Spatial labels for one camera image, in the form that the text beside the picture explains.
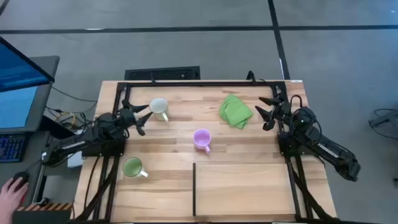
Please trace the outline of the black shelf edge bar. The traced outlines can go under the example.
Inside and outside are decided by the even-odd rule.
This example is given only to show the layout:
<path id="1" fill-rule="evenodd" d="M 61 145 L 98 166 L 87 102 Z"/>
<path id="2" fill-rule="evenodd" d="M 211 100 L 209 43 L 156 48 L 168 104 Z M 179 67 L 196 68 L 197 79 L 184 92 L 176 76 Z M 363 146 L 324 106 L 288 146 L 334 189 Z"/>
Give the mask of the black shelf edge bar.
<path id="1" fill-rule="evenodd" d="M 192 215 L 196 216 L 196 163 L 192 167 Z"/>

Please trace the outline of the grey side desk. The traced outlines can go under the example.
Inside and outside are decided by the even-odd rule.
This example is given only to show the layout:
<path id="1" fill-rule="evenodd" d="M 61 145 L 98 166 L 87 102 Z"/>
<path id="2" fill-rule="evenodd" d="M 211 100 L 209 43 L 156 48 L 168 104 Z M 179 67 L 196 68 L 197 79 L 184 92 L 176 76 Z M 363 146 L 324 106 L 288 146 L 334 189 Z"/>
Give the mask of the grey side desk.
<path id="1" fill-rule="evenodd" d="M 23 197 L 21 206 L 26 207 L 34 200 L 37 181 L 39 178 L 42 151 L 49 141 L 50 133 L 38 131 L 31 134 L 24 142 L 25 151 L 20 162 L 0 162 L 0 189 L 18 172 L 26 171 L 28 177 L 28 190 Z"/>

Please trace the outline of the backlit black keyboard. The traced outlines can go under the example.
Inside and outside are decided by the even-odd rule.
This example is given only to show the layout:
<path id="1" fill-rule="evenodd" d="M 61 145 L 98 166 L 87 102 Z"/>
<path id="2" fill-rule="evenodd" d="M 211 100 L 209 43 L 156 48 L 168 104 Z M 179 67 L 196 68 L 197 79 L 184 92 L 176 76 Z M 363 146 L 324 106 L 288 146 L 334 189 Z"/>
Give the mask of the backlit black keyboard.
<path id="1" fill-rule="evenodd" d="M 26 134 L 0 135 L 0 163 L 21 162 L 26 144 Z"/>

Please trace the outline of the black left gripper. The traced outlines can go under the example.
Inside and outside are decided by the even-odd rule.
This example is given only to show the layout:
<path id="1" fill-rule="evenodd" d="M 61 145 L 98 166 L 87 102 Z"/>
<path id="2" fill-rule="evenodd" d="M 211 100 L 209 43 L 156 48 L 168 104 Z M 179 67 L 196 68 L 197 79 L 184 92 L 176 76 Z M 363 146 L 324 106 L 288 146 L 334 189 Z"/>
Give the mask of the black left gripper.
<path id="1" fill-rule="evenodd" d="M 122 105 L 123 108 L 120 110 L 120 114 L 123 117 L 124 122 L 127 124 L 127 127 L 135 126 L 139 135 L 144 136 L 145 132 L 142 129 L 142 127 L 151 117 L 153 112 L 147 113 L 145 116 L 141 118 L 136 118 L 135 114 L 148 108 L 149 105 L 134 106 L 130 104 L 129 100 L 122 100 Z"/>

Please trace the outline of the green folded cloth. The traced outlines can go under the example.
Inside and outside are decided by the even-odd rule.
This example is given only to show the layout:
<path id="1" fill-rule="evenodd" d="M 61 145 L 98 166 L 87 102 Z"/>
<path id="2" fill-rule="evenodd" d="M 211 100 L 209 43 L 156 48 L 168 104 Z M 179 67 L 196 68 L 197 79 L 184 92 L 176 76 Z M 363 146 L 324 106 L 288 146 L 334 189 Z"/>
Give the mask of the green folded cloth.
<path id="1" fill-rule="evenodd" d="M 237 129 L 243 129 L 253 116 L 251 109 L 237 96 L 229 94 L 219 107 L 220 117 Z"/>

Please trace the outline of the white ceramic mug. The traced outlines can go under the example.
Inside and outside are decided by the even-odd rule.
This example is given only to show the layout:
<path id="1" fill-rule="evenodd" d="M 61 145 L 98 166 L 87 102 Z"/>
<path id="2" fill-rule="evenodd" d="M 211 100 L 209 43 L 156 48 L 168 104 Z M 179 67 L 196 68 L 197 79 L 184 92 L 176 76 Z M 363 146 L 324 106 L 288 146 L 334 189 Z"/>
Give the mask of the white ceramic mug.
<path id="1" fill-rule="evenodd" d="M 169 121 L 169 116 L 168 116 L 168 102 L 164 98 L 154 98 L 150 105 L 149 108 L 153 112 L 153 115 L 159 120 L 159 121 Z"/>

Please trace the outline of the white box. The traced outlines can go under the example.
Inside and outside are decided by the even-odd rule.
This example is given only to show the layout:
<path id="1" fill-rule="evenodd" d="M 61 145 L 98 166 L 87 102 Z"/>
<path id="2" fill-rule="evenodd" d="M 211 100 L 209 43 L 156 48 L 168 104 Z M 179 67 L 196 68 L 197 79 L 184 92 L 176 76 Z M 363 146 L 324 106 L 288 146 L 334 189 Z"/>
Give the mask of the white box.
<path id="1" fill-rule="evenodd" d="M 67 161 L 67 167 L 68 168 L 74 168 L 74 167 L 79 167 L 83 164 L 83 159 L 81 155 L 81 151 L 76 152 L 71 158 L 68 159 Z"/>

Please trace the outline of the pink plastic mug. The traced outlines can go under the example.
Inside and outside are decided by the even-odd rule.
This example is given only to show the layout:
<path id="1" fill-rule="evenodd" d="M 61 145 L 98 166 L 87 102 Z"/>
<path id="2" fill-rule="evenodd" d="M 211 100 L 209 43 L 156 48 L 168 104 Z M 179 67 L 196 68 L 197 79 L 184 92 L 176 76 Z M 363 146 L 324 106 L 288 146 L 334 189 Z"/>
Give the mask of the pink plastic mug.
<path id="1" fill-rule="evenodd" d="M 210 153 L 211 134 L 206 129 L 198 129 L 193 134 L 193 143 L 199 150 Z"/>

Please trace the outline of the person's hand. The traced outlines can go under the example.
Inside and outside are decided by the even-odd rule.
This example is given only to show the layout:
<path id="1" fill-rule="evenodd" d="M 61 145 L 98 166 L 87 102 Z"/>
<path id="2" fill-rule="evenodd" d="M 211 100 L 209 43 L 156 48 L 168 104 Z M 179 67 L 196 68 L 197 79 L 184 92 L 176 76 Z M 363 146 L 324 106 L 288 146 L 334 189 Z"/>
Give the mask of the person's hand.
<path id="1" fill-rule="evenodd" d="M 9 179 L 0 190 L 0 224 L 11 224 L 12 215 L 19 207 L 22 198 L 27 192 L 28 183 L 25 183 L 17 192 L 14 192 L 16 185 L 21 179 L 15 181 L 11 187 L 12 179 Z"/>

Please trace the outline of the black-framed monitor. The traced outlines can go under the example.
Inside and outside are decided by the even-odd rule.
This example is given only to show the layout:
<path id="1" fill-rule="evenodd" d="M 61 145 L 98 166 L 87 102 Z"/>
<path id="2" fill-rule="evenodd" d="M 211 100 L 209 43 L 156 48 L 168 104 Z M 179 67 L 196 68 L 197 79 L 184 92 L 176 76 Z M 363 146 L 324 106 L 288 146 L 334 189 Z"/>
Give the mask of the black-framed monitor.
<path id="1" fill-rule="evenodd" d="M 0 37 L 0 92 L 53 83 L 54 77 Z"/>

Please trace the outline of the grey-framed monitor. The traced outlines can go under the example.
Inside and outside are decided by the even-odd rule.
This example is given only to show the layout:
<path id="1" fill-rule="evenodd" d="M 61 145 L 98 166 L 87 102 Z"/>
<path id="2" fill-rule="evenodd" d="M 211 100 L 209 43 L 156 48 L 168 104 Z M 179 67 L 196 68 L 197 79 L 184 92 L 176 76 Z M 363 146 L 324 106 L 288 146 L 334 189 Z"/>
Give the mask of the grey-framed monitor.
<path id="1" fill-rule="evenodd" d="M 34 63 L 55 77 L 60 57 L 31 57 Z M 0 133 L 38 130 L 52 84 L 0 92 Z"/>

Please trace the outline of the green ceramic mug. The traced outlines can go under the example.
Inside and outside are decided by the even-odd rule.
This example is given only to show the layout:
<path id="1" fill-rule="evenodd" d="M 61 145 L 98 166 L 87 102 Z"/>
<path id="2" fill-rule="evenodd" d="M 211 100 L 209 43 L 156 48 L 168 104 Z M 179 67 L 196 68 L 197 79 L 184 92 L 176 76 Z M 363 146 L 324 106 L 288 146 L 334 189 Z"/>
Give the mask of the green ceramic mug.
<path id="1" fill-rule="evenodd" d="M 142 161 L 137 157 L 128 158 L 123 164 L 123 173 L 127 177 L 148 177 Z"/>

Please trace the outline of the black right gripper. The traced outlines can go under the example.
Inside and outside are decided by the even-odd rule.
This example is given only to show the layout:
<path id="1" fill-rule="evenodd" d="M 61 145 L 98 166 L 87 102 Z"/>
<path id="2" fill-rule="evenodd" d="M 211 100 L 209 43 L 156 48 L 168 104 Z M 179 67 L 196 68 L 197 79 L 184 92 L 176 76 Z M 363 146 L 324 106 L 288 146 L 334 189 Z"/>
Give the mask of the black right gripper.
<path id="1" fill-rule="evenodd" d="M 278 93 L 274 98 L 259 97 L 259 99 L 268 106 L 273 106 L 271 111 L 266 111 L 259 106 L 255 106 L 255 109 L 265 122 L 263 130 L 269 131 L 273 129 L 276 120 L 286 125 L 289 124 L 289 119 L 292 117 L 292 104 L 287 98 L 285 98 L 281 93 Z"/>

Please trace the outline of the black orange striped box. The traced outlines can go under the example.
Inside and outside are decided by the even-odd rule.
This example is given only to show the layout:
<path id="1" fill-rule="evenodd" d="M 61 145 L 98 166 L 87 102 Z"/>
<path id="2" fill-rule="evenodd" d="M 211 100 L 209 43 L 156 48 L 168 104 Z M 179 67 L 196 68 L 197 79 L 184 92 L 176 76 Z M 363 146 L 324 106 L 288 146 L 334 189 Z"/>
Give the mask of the black orange striped box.
<path id="1" fill-rule="evenodd" d="M 66 224 L 72 214 L 72 203 L 48 203 L 41 207 L 31 204 L 19 207 L 12 216 L 12 224 Z"/>

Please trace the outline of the black computer mouse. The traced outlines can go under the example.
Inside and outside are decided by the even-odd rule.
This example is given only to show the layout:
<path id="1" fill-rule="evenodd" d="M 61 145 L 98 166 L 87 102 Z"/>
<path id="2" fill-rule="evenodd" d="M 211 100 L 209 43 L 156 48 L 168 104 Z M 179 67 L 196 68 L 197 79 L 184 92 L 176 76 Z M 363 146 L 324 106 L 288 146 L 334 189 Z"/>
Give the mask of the black computer mouse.
<path id="1" fill-rule="evenodd" d="M 21 181 L 16 185 L 14 192 L 17 192 L 25 183 L 29 181 L 29 173 L 27 171 L 15 173 L 14 177 L 12 178 L 12 182 L 10 186 L 12 187 L 15 181 L 21 179 Z"/>

